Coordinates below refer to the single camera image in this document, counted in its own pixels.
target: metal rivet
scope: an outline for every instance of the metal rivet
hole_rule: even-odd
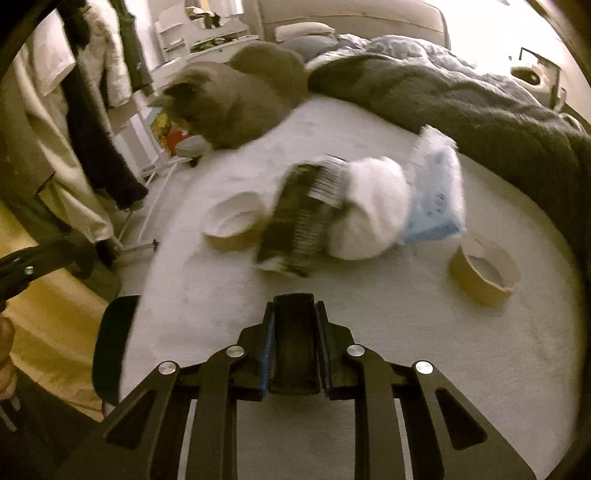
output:
[[[350,356],[361,356],[365,353],[365,348],[361,345],[349,345],[347,347],[347,353]]]
[[[162,362],[158,366],[158,371],[163,375],[173,374],[176,372],[176,370],[177,366],[174,364],[174,362]]]
[[[422,373],[423,375],[429,375],[433,373],[433,366],[429,362],[417,362],[414,368],[417,369],[417,372]]]
[[[238,358],[239,356],[244,355],[244,348],[239,345],[228,347],[228,350],[226,350],[226,355],[232,358]]]

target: headboard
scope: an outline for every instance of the headboard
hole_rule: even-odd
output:
[[[275,28],[322,22],[337,33],[363,38],[396,34],[423,38],[450,48],[443,14],[421,0],[243,0],[242,19],[253,33],[275,40]]]

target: blanket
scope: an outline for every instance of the blanket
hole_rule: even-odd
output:
[[[527,194],[578,257],[589,299],[591,137],[541,105],[412,58],[354,54],[316,67],[309,86],[411,132],[432,125],[452,137],[460,153]],[[581,420],[591,412],[589,343],[588,339]]]

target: tape roll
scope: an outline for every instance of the tape roll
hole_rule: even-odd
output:
[[[486,306],[503,303],[521,280],[519,268],[506,250],[473,233],[462,238],[449,271],[468,295]]]
[[[243,192],[214,205],[203,219],[202,234],[212,247],[245,250],[259,239],[265,206],[258,193]]]

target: yellow fabric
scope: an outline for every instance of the yellow fabric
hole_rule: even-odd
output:
[[[0,203],[0,257],[36,245]],[[66,270],[31,283],[8,302],[16,328],[14,364],[43,388],[95,420],[101,402],[92,387],[92,355],[106,301]]]

